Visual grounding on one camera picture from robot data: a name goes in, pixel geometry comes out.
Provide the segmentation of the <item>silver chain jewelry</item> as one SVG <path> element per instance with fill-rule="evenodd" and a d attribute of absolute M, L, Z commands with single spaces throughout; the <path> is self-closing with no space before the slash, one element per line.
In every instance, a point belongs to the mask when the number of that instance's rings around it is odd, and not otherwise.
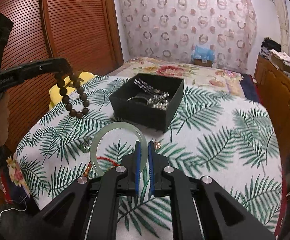
<path fill-rule="evenodd" d="M 91 140 L 90 137 L 84 138 L 83 142 L 79 145 L 79 149 L 83 153 L 89 153 L 90 152 L 91 142 L 92 142 L 92 140 Z"/>

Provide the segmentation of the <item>pale green jade bangle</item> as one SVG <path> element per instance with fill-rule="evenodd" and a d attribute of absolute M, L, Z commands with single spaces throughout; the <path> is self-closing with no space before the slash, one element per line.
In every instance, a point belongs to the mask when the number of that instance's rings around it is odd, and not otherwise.
<path fill-rule="evenodd" d="M 98 131 L 98 133 L 94 136 L 91 146 L 90 146 L 91 165 L 92 165 L 93 170 L 100 177 L 104 175 L 104 172 L 102 171 L 97 161 L 97 147 L 99 145 L 99 142 L 101 141 L 102 137 L 106 135 L 106 133 L 109 133 L 110 131 L 114 129 L 120 129 L 120 128 L 126 129 L 129 132 L 134 133 L 134 135 L 138 138 L 141 144 L 140 172 L 142 172 L 146 166 L 147 159 L 148 159 L 148 145 L 147 145 L 147 141 L 143 133 L 137 127 L 127 122 L 113 122 L 104 126 Z"/>

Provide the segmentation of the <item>black square jewelry box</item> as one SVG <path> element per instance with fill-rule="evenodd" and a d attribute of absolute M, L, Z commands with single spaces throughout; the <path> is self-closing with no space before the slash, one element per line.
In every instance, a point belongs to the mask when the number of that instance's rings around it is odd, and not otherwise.
<path fill-rule="evenodd" d="M 137 74 L 110 95 L 117 118 L 166 131 L 184 95 L 184 79 Z"/>

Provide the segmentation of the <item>yellow plush pillow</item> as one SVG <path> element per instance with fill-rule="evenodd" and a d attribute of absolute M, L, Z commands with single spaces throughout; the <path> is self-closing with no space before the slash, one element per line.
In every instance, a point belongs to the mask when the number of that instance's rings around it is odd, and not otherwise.
<path fill-rule="evenodd" d="M 79 76 L 78 76 L 78 80 L 80 81 L 80 84 L 83 85 L 84 83 L 86 83 L 87 81 L 93 79 L 94 77 L 96 77 L 96 75 L 90 73 L 90 72 L 78 72 Z M 66 77 L 64 79 L 65 82 L 65 88 L 67 89 L 67 95 L 70 95 L 74 90 L 75 87 L 73 85 L 73 82 L 70 80 L 69 77 Z M 51 111 L 52 108 L 58 104 L 59 102 L 61 102 L 62 97 L 59 94 L 60 88 L 57 85 L 54 85 L 53 87 L 50 88 L 49 90 L 49 95 L 50 95 L 50 104 L 48 106 L 48 110 Z"/>

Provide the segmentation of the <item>brown louvered wardrobe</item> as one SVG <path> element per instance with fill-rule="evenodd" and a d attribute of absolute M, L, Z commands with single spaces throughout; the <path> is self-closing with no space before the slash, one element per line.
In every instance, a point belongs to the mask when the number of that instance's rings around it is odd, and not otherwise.
<path fill-rule="evenodd" d="M 0 0 L 0 13 L 13 21 L 1 69 L 62 57 L 74 71 L 107 74 L 123 60 L 114 0 Z M 8 139 L 16 149 L 47 112 L 53 74 L 42 74 L 9 88 Z"/>

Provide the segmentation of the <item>palm leaf print blanket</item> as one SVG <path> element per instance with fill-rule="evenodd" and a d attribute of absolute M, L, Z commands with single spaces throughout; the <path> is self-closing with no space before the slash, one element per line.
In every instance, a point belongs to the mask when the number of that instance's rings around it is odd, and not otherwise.
<path fill-rule="evenodd" d="M 84 84 L 90 102 L 81 119 L 58 103 L 23 137 L 15 158 L 39 208 L 87 169 L 79 145 L 115 122 L 110 95 L 126 78 L 97 76 Z M 267 229 L 275 231 L 281 208 L 282 171 L 273 124 L 259 103 L 223 91 L 184 87 L 182 102 L 165 132 L 141 127 L 158 154 L 193 178 L 212 177 Z"/>

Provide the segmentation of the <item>small gold earring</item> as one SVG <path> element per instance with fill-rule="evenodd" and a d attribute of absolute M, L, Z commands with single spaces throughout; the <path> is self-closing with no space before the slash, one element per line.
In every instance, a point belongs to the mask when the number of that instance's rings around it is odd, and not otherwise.
<path fill-rule="evenodd" d="M 160 149 L 161 148 L 161 142 L 155 140 L 154 141 L 154 147 L 155 147 L 156 150 Z"/>

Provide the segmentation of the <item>circle-patterned sheer curtain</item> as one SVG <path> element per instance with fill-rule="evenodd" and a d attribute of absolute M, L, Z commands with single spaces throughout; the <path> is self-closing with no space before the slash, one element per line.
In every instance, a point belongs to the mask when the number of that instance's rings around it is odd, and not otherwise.
<path fill-rule="evenodd" d="M 189 63 L 195 51 L 214 67 L 248 71 L 257 19 L 251 0 L 119 0 L 131 57 Z"/>

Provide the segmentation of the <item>wooden side cabinet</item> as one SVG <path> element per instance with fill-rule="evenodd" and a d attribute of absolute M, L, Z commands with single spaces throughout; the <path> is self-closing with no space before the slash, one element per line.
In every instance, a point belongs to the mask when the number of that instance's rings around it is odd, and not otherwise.
<path fill-rule="evenodd" d="M 258 56 L 254 77 L 261 103 L 270 115 L 281 157 L 290 154 L 290 78 Z"/>

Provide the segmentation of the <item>floral bed sheet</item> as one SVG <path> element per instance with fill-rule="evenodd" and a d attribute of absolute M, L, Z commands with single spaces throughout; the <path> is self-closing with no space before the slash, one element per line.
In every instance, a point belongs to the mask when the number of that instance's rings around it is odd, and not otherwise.
<path fill-rule="evenodd" d="M 226 69 L 196 66 L 189 63 L 168 62 L 150 57 L 136 57 L 110 72 L 109 76 L 133 77 L 137 74 L 177 77 L 189 86 L 223 91 L 241 98 L 260 102 L 253 78 Z"/>

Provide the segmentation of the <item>clutter on cabinet top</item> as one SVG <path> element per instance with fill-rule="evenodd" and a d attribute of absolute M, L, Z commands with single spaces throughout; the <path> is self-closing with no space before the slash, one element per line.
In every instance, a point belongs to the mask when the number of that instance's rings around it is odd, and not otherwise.
<path fill-rule="evenodd" d="M 290 75 L 290 56 L 281 51 L 281 45 L 265 37 L 261 45 L 260 55 L 273 63 L 282 72 L 286 72 Z"/>

